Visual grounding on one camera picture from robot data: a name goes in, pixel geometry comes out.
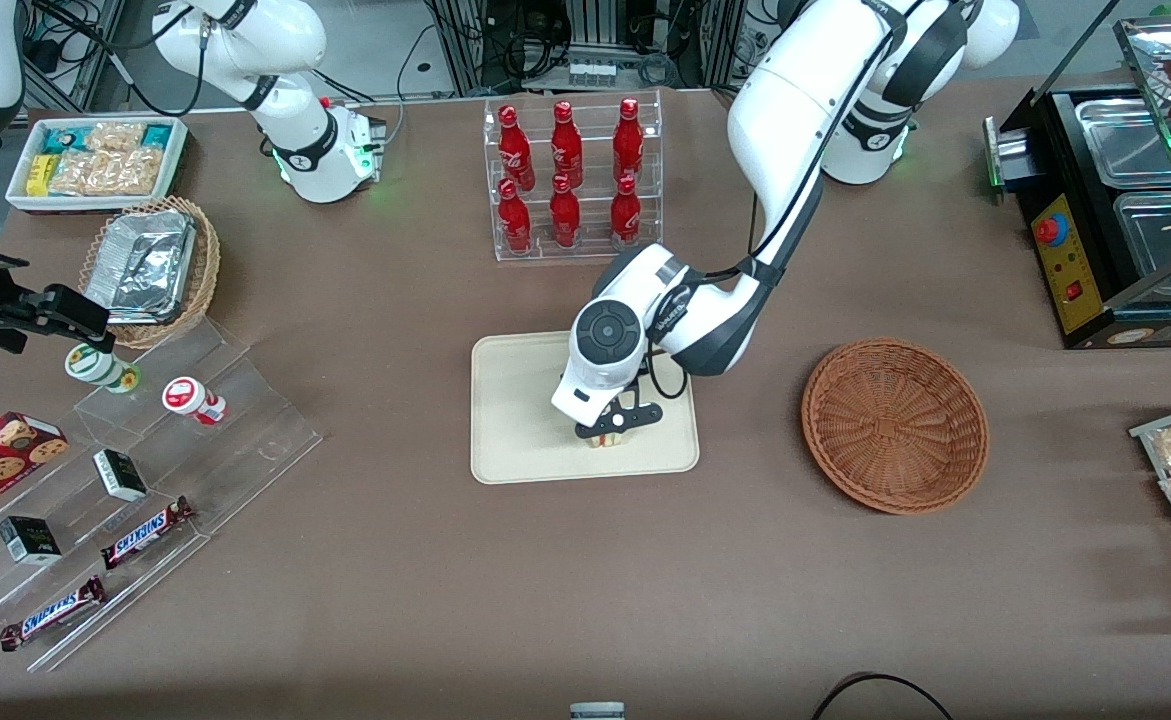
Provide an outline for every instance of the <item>clear acrylic shelf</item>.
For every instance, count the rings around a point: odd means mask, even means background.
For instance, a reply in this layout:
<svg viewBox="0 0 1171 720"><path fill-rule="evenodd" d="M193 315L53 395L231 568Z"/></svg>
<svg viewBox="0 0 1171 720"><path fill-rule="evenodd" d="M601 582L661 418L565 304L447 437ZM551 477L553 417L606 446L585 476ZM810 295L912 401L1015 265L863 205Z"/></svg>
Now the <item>clear acrylic shelf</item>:
<svg viewBox="0 0 1171 720"><path fill-rule="evenodd" d="M35 671L68 659L321 441L300 411L265 382L246 350L204 320L136 361L142 371L136 391L91 392L61 421L74 430L67 430L71 451L49 474L27 480L22 495L0 507L0 519L46 519L63 557L44 568L15 564L0 539L0 632L76 591L91 575L100 575L109 601L47 629L8 654L11 661ZM207 427L164 410L159 392L177 375L193 375L222 396L227 418ZM107 495L93 465L102 447L132 457L149 488L145 500L129 503ZM196 514L107 572L101 548L178 496L186 496Z"/></svg>
<svg viewBox="0 0 1171 720"><path fill-rule="evenodd" d="M612 198L616 179L612 178L612 132L619 119L621 101L639 101L639 124L643 126L643 173L635 193L643 204L639 217L639 238L636 246L664 240L664 158L660 95L644 92L586 92L573 95L571 116L581 131L586 155L586 181L576 188L581 204L580 241L575 249L563 251L553 240L549 200L553 198L553 156L549 139L554 132L553 102L557 97L513 96L488 100L484 107L482 146L488 177L488 205L492 208L492 236L497 260L515 261L573 261L609 259L617 254L612 247ZM497 184L504 178L501 164L501 123L495 118L501 105L514 105L518 124L530 142L530 166L536 173L536 186L521 193L530 212L529 254L515 255L504 240L498 205L501 197Z"/></svg>

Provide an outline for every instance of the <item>wicker basket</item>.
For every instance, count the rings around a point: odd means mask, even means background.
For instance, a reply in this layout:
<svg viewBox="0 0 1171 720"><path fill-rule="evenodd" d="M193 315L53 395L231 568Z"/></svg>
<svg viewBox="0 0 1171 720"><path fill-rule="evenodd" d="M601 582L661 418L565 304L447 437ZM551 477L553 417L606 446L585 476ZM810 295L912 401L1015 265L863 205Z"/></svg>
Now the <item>wicker basket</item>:
<svg viewBox="0 0 1171 720"><path fill-rule="evenodd" d="M835 348L813 370L801 413L821 469L876 510L950 507L986 466L989 427L972 386L940 356L898 340Z"/></svg>
<svg viewBox="0 0 1171 720"><path fill-rule="evenodd" d="M179 210L198 222L198 234L196 238L196 254L189 260L189 279L186 290L182 297L182 315L173 322L164 325L110 325L110 332L123 347L132 347L136 350L149 350L157 345L159 341L176 334L183 328L192 327L211 306L211 296L215 293L215 274L220 270L220 240L215 236L215 228L211 227L207 215L197 205L184 200L180 197L164 197L163 200L137 205L136 208L123 210L122 214L111 218L96 233L96 241L87 252L87 261L83 269L78 270L78 292L87 290L87 281L93 275L96 266L96 252L100 251L101 240L105 236L105 228L114 219L123 215L139 215L143 213L156 213L159 210Z"/></svg>

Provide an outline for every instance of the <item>brown tablecloth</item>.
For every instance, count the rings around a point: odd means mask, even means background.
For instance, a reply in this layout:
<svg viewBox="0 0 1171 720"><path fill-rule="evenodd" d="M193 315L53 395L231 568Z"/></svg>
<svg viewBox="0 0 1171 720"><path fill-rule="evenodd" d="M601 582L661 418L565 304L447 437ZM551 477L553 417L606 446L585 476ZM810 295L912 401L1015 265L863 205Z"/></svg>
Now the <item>brown tablecloth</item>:
<svg viewBox="0 0 1171 720"><path fill-rule="evenodd" d="M1171 716L1171 515L1125 432L1171 411L1171 351L1060 350L1014 205L982 197L979 123L1027 85L956 83L890 177L831 183L748 355L694 382L693 471L515 487L470 474L470 349L566 329L600 267L495 263L480 102L412 105L384 181L333 206L279 180L246 114L189 118L183 193L224 242L211 314L328 439L61 670L0 656L0 716L806 716L864 668L957 716ZM663 97L667 245L731 265L749 188L726 111ZM14 211L0 249L66 281L100 222ZM954 509L864 509L801 443L815 361L877 334L987 409ZM0 352L0 411L69 410L67 348Z"/></svg>

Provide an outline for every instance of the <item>metal container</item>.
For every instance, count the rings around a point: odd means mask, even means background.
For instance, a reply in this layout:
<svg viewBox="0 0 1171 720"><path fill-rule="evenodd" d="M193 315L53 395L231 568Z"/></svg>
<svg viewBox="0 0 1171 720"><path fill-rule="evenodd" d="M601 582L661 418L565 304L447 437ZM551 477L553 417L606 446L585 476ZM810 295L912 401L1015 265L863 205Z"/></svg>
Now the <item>metal container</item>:
<svg viewBox="0 0 1171 720"><path fill-rule="evenodd" d="M1171 192L1128 192L1114 203L1123 236L1142 275L1171 263ZM1171 295L1171 279L1158 290Z"/></svg>
<svg viewBox="0 0 1171 720"><path fill-rule="evenodd" d="M1089 100L1080 102L1074 112L1107 186L1171 187L1171 160L1142 100Z"/></svg>

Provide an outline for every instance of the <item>coca-cola bottle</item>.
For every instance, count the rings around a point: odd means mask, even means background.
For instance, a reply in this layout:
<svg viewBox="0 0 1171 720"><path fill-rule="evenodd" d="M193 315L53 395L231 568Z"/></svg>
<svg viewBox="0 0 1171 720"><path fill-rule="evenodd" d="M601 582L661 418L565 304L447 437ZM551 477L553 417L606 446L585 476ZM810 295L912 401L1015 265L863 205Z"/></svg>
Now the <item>coca-cola bottle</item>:
<svg viewBox="0 0 1171 720"><path fill-rule="evenodd" d="M581 204L571 192L571 181L566 173L554 176L554 197L549 200L549 214L554 218L554 242L563 251L576 247L581 229Z"/></svg>
<svg viewBox="0 0 1171 720"><path fill-rule="evenodd" d="M643 176L643 126L639 124L639 101L621 101L621 122L612 136L612 176L619 181L631 174L637 181Z"/></svg>
<svg viewBox="0 0 1171 720"><path fill-rule="evenodd" d="M502 105L497 111L497 117L501 118L501 164L506 174L515 179L520 190L530 192L530 188L536 187L536 173L530 169L527 133L518 126L518 110L513 105Z"/></svg>
<svg viewBox="0 0 1171 720"><path fill-rule="evenodd" d="M634 247L639 241L639 213L643 203L634 194L634 176L622 176L612 198L612 246L617 251Z"/></svg>
<svg viewBox="0 0 1171 720"><path fill-rule="evenodd" d="M567 176L573 187L586 181L586 160L581 150L581 131L571 119L571 102L554 102L554 135L549 138L554 152L554 172Z"/></svg>
<svg viewBox="0 0 1171 720"><path fill-rule="evenodd" d="M506 244L513 254L526 255L530 252L530 215L527 214L527 204L518 197L518 186L509 178L501 178L498 190L501 191L501 204L497 205L497 213L501 215Z"/></svg>

